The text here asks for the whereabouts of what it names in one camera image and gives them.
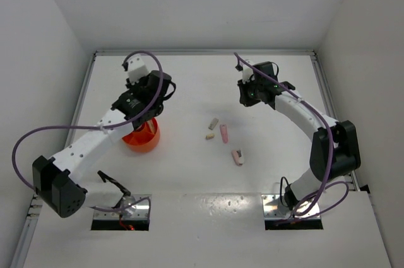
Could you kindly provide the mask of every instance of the white table surface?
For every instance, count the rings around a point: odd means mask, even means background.
[[[324,110],[309,56],[244,57],[278,63],[279,79]],[[96,58],[79,124],[96,123],[125,90],[123,58]],[[269,106],[239,104],[241,74],[231,55],[159,59],[177,91],[158,117],[158,146],[136,154],[118,143],[96,164],[132,193],[153,195],[149,232],[90,231],[91,209],[61,219],[44,206],[25,267],[389,267],[365,193],[351,192],[325,214],[324,230],[265,231],[260,193],[276,193],[281,176],[293,181],[307,170],[308,138]],[[205,140],[214,117],[227,124],[228,144],[218,126]],[[243,166],[230,154],[239,147]],[[341,195],[332,189],[321,208]]]

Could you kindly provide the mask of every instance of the metal mounting plate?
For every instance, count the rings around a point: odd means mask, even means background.
[[[283,206],[280,203],[279,194],[263,194],[263,209],[264,209],[264,220],[265,221],[277,221],[280,219],[287,219],[290,216],[290,210]],[[297,210],[298,213],[305,211],[310,205],[310,202],[305,202],[303,205]],[[314,205],[314,207],[301,218],[306,218],[312,216],[313,214],[317,214],[320,212],[320,208],[318,204]],[[321,220],[320,216],[314,216],[309,218],[308,220]]]
[[[137,201],[139,199],[144,199],[145,197],[149,197],[152,199],[151,194],[134,194],[132,195],[134,200]],[[131,214],[128,214],[126,211],[125,214],[122,215],[122,220],[130,220],[130,221],[147,221],[148,220],[148,211],[149,211],[149,202],[148,200],[144,200],[133,207],[131,207]],[[100,211],[94,211],[93,215],[94,221],[118,221],[119,214],[118,213],[101,213]]]

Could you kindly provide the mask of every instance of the small block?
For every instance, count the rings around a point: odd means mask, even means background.
[[[215,137],[215,134],[207,134],[206,135],[206,140],[213,139]]]
[[[215,128],[215,126],[218,124],[218,122],[219,122],[218,118],[213,118],[212,122],[210,122],[209,129],[212,131]]]

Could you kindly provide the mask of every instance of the metal bracket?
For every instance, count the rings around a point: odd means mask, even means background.
[[[318,204],[314,205],[314,207],[304,216],[300,218],[308,218],[298,223],[290,223],[290,224],[282,224],[279,225],[276,222],[280,222],[286,220],[291,217],[291,211],[289,208],[282,205],[280,202],[279,194],[263,194],[261,195],[263,200],[263,211],[264,211],[264,221],[265,221],[265,230],[308,230],[308,229],[323,229],[323,225],[321,223],[321,216],[313,216],[320,212],[320,208]],[[302,213],[305,211],[311,202],[307,201],[301,205],[301,207],[297,210],[298,213]]]
[[[20,239],[14,253],[13,261],[10,267],[22,268],[30,248],[33,232],[38,223],[39,212],[42,209],[43,201],[36,194],[32,197],[30,208],[28,209],[27,219],[21,232]]]
[[[151,194],[134,194],[131,195],[133,201],[144,198],[152,199]],[[147,199],[144,201],[129,207],[122,212],[123,221],[148,221],[149,202]],[[93,221],[119,221],[119,213],[102,213],[100,211],[94,211]]]

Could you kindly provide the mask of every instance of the white wall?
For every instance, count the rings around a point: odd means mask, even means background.
[[[69,124],[90,59],[53,0],[0,0],[0,267],[11,263],[32,196],[11,166],[11,149],[26,131]],[[18,164],[61,148],[66,132],[36,134]]]
[[[342,0],[55,0],[88,49],[319,46]]]
[[[320,48],[337,111],[357,126],[362,167],[391,261],[402,267],[404,0],[344,0]]]

